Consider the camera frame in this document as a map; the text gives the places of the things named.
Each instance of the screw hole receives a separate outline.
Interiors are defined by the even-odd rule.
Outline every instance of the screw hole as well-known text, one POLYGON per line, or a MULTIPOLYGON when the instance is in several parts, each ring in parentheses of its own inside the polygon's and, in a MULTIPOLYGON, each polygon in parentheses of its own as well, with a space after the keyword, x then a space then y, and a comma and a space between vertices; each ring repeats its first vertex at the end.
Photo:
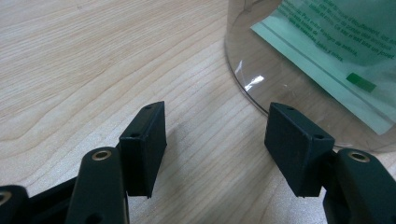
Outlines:
POLYGON ((103 220, 102 216, 98 213, 93 213, 85 219, 85 223, 87 224, 97 224, 101 223, 103 220))
POLYGON ((350 158, 352 158, 355 161, 360 161, 360 162, 369 162, 370 158, 368 158, 367 156, 359 153, 359 152, 349 152, 348 156, 350 158))
POLYGON ((6 203, 12 196, 12 193, 9 191, 0 191, 0 206, 6 203))
POLYGON ((321 134, 314 134, 314 137, 317 138, 317 139, 323 139, 324 138, 324 136, 321 135, 321 134))
POLYGON ((140 136, 140 133, 132 133, 131 134, 131 137, 139 137, 140 136))
POLYGON ((94 161, 103 161, 103 160, 109 158, 110 156, 111 156, 111 151, 109 151, 109 150, 101 150, 101 151, 95 152, 92 155, 92 159, 94 161))

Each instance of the clear plastic container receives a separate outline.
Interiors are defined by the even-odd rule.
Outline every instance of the clear plastic container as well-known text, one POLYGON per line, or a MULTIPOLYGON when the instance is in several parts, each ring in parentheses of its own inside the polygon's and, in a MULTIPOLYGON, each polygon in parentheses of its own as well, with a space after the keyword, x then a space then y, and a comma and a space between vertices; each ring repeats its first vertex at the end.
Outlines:
POLYGON ((229 1, 226 55, 247 97, 264 114, 271 102, 295 107, 332 135, 337 147, 396 151, 395 127, 377 135, 250 29, 280 3, 279 0, 229 1))

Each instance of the black plastic part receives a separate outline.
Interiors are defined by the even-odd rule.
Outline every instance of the black plastic part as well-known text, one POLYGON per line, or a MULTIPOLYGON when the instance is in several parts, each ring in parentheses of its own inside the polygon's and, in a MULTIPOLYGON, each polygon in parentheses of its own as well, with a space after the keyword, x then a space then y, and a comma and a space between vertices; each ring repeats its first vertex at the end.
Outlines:
POLYGON ((143 107, 117 147, 128 195, 150 198, 166 148, 164 102, 143 107))
POLYGON ((22 224, 30 219, 29 197, 21 186, 0 187, 0 223, 22 224))
POLYGON ((126 200, 119 151, 97 148, 82 159, 65 223, 128 223, 126 200))
POLYGON ((296 196, 319 196, 319 167, 334 138, 293 107, 271 103, 264 143, 296 196))
POLYGON ((348 223, 396 223, 396 182, 376 157, 345 148, 334 170, 350 209, 348 223))
POLYGON ((72 178, 32 197, 32 223, 64 223, 75 183, 72 178))
POLYGON ((329 191, 323 200, 323 208, 328 224, 347 224, 350 220, 350 211, 345 200, 338 200, 329 191))

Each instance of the wood grain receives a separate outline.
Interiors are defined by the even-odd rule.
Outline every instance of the wood grain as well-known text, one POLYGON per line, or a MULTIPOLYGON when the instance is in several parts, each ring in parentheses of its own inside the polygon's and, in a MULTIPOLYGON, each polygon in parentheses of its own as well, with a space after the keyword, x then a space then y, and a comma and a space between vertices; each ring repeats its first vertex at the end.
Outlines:
MULTIPOLYGON (((325 223, 264 148, 224 56, 227 0, 1 1, 0 185, 30 195, 165 101, 168 147, 132 223, 325 223)), ((379 154, 396 176, 396 153, 379 154)))

